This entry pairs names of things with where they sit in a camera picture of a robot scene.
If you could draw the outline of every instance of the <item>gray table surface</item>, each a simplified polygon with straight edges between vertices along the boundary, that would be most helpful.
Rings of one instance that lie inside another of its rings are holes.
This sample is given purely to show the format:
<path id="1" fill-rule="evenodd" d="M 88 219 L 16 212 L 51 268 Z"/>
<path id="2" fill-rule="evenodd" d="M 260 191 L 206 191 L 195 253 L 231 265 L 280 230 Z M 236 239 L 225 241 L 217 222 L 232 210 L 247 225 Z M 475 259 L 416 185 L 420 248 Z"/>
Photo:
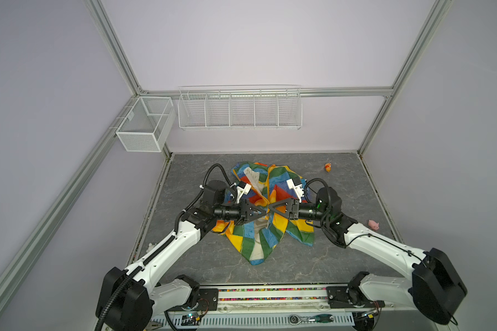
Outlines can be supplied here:
<path id="1" fill-rule="evenodd" d="M 379 222 L 378 233 L 393 238 L 388 222 L 371 188 L 356 154 L 226 154 L 174 155 L 156 211 L 146 233 L 140 256 L 148 244 L 157 243 L 173 230 L 175 216 L 198 194 L 206 170 L 221 163 L 229 171 L 238 162 L 262 162 L 287 165 L 306 180 L 323 178 L 342 198 L 343 212 L 366 224 Z M 331 172 L 324 164 L 332 164 Z M 209 180 L 222 180 L 214 169 Z M 227 283 L 347 283 L 359 271 L 380 276 L 399 276 L 393 269 L 376 259 L 350 248 L 339 248 L 315 229 L 315 243 L 306 246 L 285 234 L 271 255 L 259 265 L 251 265 L 230 243 L 228 238 L 214 233 L 206 235 L 162 277 L 170 282 L 181 274 L 202 285 Z"/>

